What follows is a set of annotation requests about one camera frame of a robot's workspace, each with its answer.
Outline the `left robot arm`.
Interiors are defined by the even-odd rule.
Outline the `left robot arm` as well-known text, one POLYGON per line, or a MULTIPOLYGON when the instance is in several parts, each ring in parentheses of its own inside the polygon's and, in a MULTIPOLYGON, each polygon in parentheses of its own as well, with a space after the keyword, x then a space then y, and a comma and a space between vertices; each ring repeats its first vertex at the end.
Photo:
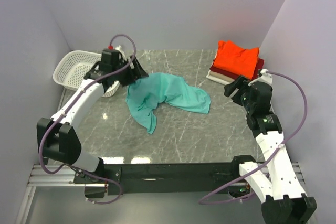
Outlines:
POLYGON ((51 118, 41 118, 37 123, 38 159, 47 174, 58 171, 48 170, 44 158, 53 159, 86 172, 91 182, 104 179, 103 159, 86 152, 78 138, 76 129, 95 102, 118 82, 128 86, 148 74, 139 64, 135 54, 125 57, 121 50, 109 47, 101 58, 84 75, 75 94, 51 118))

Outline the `teal t-shirt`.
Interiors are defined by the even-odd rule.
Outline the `teal t-shirt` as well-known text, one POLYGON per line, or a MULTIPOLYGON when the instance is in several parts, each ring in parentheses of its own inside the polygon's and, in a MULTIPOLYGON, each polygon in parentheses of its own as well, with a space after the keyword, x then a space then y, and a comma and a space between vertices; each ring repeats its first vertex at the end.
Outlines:
POLYGON ((153 134, 157 118, 154 110, 161 103, 184 111, 208 114, 211 98, 203 89, 188 85, 182 77, 151 73, 128 86, 125 102, 134 120, 153 134))

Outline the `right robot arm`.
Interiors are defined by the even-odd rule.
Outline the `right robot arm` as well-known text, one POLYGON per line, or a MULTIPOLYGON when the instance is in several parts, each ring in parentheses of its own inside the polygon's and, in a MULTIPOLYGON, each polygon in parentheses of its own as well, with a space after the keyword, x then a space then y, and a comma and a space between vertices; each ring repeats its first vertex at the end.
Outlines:
POLYGON ((231 167, 235 181, 244 179, 261 202, 265 223, 308 223, 317 209, 314 197, 307 196, 292 167, 278 117, 271 109, 272 77, 253 81, 239 76, 224 87, 224 95, 242 106, 246 121, 265 162, 244 161, 231 167))

